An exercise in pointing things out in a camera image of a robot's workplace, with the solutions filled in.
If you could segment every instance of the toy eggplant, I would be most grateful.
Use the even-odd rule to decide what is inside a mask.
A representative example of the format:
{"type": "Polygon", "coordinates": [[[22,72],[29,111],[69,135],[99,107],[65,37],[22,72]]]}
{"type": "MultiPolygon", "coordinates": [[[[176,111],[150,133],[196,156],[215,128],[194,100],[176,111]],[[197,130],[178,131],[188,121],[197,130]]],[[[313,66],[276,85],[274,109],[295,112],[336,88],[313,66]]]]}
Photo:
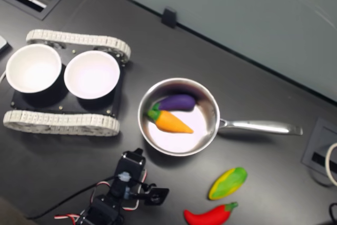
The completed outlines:
{"type": "Polygon", "coordinates": [[[195,106],[194,97],[187,94],[171,95],[153,106],[153,110],[191,111],[195,106]]]}
{"type": "Polygon", "coordinates": [[[184,122],[168,111],[150,110],[147,115],[154,120],[157,128],[173,133],[193,133],[184,122]]]}
{"type": "Polygon", "coordinates": [[[244,183],[248,174],[242,167],[237,167],[226,171],[213,184],[209,192],[210,200],[218,200],[226,197],[244,183]]]}
{"type": "Polygon", "coordinates": [[[228,220],[232,210],[237,206],[237,202],[233,202],[218,206],[203,214],[193,214],[185,210],[184,216],[189,225],[221,225],[228,220]]]}

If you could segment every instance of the dark gray table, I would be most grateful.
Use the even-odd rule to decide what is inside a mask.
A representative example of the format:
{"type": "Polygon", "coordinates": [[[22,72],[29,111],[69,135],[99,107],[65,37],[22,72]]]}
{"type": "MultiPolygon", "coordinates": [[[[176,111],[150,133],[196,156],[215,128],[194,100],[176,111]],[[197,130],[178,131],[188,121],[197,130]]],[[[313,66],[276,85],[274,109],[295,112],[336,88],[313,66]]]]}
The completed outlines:
{"type": "MultiPolygon", "coordinates": [[[[140,147],[148,158],[147,182],[170,188],[170,194],[161,207],[141,205],[126,213],[125,224],[184,224],[184,209],[204,212],[231,201],[240,206],[228,225],[329,224],[328,205],[336,201],[336,190],[315,183],[300,161],[317,118],[337,124],[336,107],[186,31],[165,27],[156,16],[126,0],[63,0],[43,22],[0,1],[3,17],[11,22],[1,22],[0,33],[14,50],[25,45],[27,32],[34,28],[115,36],[132,48],[118,137],[27,134],[0,126],[0,194],[25,214],[40,213],[111,175],[123,151],[140,147]],[[199,154],[162,155],[142,138],[137,107],[148,88],[169,77],[187,77],[208,87],[225,119],[294,123],[303,126],[304,135],[224,132],[199,154]],[[212,182],[237,166],[249,173],[244,186],[223,200],[207,201],[212,182]]],[[[12,52],[1,56],[1,72],[12,52]]],[[[4,115],[13,95],[7,81],[0,94],[0,115],[4,115]]],[[[38,223],[69,224],[54,221],[52,215],[80,212],[88,205],[89,194],[38,223]]]]}

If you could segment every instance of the orange carrot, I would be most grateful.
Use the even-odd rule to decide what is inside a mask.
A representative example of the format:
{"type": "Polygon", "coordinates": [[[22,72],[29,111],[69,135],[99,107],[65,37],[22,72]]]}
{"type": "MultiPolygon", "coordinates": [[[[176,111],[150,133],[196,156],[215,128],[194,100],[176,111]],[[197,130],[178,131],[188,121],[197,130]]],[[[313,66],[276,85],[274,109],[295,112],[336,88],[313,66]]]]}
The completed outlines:
{"type": "Polygon", "coordinates": [[[193,133],[184,122],[168,111],[148,111],[148,116],[152,118],[157,126],[162,131],[173,133],[193,133]]]}

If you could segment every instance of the stainless steel saucepan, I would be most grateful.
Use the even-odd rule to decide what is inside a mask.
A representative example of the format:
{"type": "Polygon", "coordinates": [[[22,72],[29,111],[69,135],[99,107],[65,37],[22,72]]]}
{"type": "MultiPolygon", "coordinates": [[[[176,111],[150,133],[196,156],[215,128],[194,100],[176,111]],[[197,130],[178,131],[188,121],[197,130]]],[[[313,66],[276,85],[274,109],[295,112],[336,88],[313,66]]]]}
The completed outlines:
{"type": "Polygon", "coordinates": [[[187,156],[205,149],[220,128],[238,128],[273,134],[302,135],[302,128],[274,121],[227,121],[220,119],[219,107],[212,94],[196,81],[182,78],[163,80],[151,87],[138,108],[138,124],[146,141],[167,155],[187,156]],[[172,112],[194,130],[193,134],[159,130],[146,113],[159,100],[172,94],[190,94],[197,105],[191,112],[172,112]]]}

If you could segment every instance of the toy carrot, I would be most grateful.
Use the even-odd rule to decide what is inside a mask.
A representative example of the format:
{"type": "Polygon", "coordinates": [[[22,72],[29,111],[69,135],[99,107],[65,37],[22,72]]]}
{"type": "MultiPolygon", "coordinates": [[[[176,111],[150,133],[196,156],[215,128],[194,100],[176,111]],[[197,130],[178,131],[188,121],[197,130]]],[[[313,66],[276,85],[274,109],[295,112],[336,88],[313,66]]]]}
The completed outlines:
{"type": "Polygon", "coordinates": [[[189,225],[221,225],[228,220],[231,212],[237,207],[237,202],[218,206],[203,214],[193,214],[188,210],[184,216],[189,225]]]}
{"type": "Polygon", "coordinates": [[[184,122],[168,111],[149,110],[148,116],[154,120],[157,128],[173,133],[193,133],[184,122]]]}

